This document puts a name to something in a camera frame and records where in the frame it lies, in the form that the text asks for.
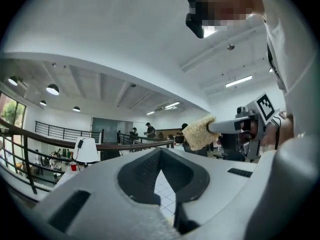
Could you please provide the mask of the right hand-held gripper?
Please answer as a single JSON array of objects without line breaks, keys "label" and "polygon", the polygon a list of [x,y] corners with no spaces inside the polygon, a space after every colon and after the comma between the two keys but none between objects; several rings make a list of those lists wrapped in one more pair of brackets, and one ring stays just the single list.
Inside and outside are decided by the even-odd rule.
[{"label": "right hand-held gripper", "polygon": [[208,132],[218,134],[238,134],[237,150],[249,160],[260,156],[261,141],[266,136],[267,127],[275,127],[274,148],[280,138],[281,119],[268,95],[263,93],[246,106],[237,108],[234,119],[208,123]]}]

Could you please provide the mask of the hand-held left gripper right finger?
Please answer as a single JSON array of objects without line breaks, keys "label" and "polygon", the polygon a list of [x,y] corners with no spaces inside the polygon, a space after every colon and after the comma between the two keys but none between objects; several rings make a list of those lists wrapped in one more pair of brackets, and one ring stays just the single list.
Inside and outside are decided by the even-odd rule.
[{"label": "hand-held left gripper right finger", "polygon": [[244,236],[262,197],[262,163],[163,148],[161,169],[176,191],[174,225],[184,236]]}]

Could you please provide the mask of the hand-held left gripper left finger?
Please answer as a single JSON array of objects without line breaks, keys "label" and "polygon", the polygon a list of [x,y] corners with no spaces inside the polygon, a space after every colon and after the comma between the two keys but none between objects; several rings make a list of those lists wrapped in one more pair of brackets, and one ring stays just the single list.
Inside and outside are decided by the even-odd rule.
[{"label": "hand-held left gripper left finger", "polygon": [[34,212],[47,240],[178,240],[155,193],[160,149],[85,168],[57,186]]}]

